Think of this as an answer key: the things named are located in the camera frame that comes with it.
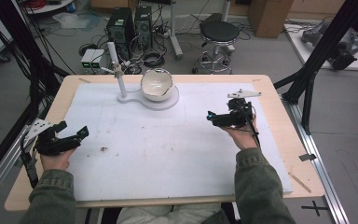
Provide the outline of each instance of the white bowl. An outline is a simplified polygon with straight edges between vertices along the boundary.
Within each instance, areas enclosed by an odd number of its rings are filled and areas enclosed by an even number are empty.
[[[163,101],[172,95],[174,88],[171,74],[162,68],[148,70],[141,80],[144,97],[151,101]]]

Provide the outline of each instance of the wooden table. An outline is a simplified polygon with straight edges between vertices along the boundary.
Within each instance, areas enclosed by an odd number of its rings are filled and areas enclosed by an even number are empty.
[[[139,83],[142,76],[124,76],[125,83]],[[299,156],[306,154],[301,140],[275,91],[271,80],[264,75],[176,75],[176,83],[252,83],[256,91],[261,91],[259,97],[266,120],[281,154],[286,171],[289,173],[294,192],[285,194],[284,198],[321,197],[324,187],[310,161],[301,161]],[[46,117],[47,121],[59,123],[66,115],[80,83],[117,83],[113,76],[69,76],[66,77]],[[40,162],[36,166],[38,175],[43,169]],[[28,196],[32,188],[24,169],[13,186],[5,203],[6,210],[26,210],[29,206]],[[216,203],[233,202],[234,196],[227,197],[192,197],[153,200],[119,200],[100,202],[81,202],[77,207],[109,207],[151,204],[179,203]]]

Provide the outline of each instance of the concrete floor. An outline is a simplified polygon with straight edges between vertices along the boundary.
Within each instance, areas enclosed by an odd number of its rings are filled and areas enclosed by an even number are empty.
[[[202,5],[198,3],[195,7],[198,9],[195,13],[198,13]],[[219,4],[215,4],[205,13],[214,12],[213,9],[219,7]],[[84,30],[63,30],[57,23],[50,24],[53,21],[50,16],[48,14],[39,18],[42,27],[53,31],[47,35],[47,39],[76,74],[83,74],[78,49],[91,40],[97,41],[98,37],[94,36],[103,35],[106,21],[88,15],[94,27]],[[178,19],[177,27],[181,27],[189,20],[194,20],[194,17],[181,17]],[[229,17],[228,20],[244,24],[248,22],[242,17]],[[280,34],[278,38],[272,39],[257,38],[251,32],[247,34],[251,37],[250,40],[239,40],[234,45],[236,51],[231,56],[234,74],[265,74],[276,82],[301,68],[302,62],[286,34]],[[178,40],[184,52],[183,59],[174,59],[172,46],[166,41],[168,52],[164,56],[166,63],[163,67],[172,74],[191,74],[194,62],[203,51],[200,47],[202,41],[198,35],[179,35]],[[59,67],[67,70],[65,64],[54,53],[53,58]],[[286,92],[289,86],[278,89],[278,93]],[[14,60],[9,63],[0,62],[0,143],[27,106],[28,87],[29,81],[22,75]],[[315,79],[310,131],[349,222],[358,223],[358,72],[327,69],[319,71]],[[18,167],[14,167],[0,186],[0,223],[17,222],[22,215],[8,212],[4,208],[6,197],[19,170]],[[332,223],[328,211],[321,211],[318,217],[314,210],[301,209],[302,205],[311,206],[312,201],[320,206],[326,205],[323,198],[286,200],[298,223]],[[79,209],[76,223],[84,223],[85,216],[86,210]]]

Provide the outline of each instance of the human hand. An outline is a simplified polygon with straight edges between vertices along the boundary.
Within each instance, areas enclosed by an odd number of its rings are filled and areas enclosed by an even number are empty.
[[[255,127],[255,131],[257,132],[255,115],[253,119],[253,125]],[[245,150],[247,148],[252,148],[252,147],[258,147],[258,144],[255,141],[255,137],[252,134],[252,130],[249,124],[239,129],[231,128],[231,127],[222,127],[222,129],[228,132],[228,134],[234,140],[235,145],[237,145],[237,147],[240,150]]]
[[[69,157],[74,153],[75,148],[65,151],[57,156],[44,156],[40,155],[40,160],[42,161],[43,170],[63,170],[69,166]]]

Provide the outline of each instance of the green sleeve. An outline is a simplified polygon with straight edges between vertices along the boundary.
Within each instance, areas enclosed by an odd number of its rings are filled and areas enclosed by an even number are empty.
[[[259,148],[237,154],[235,194],[242,223],[296,223],[283,202],[281,180]]]
[[[74,177],[65,171],[45,171],[30,197],[20,223],[75,223]]]

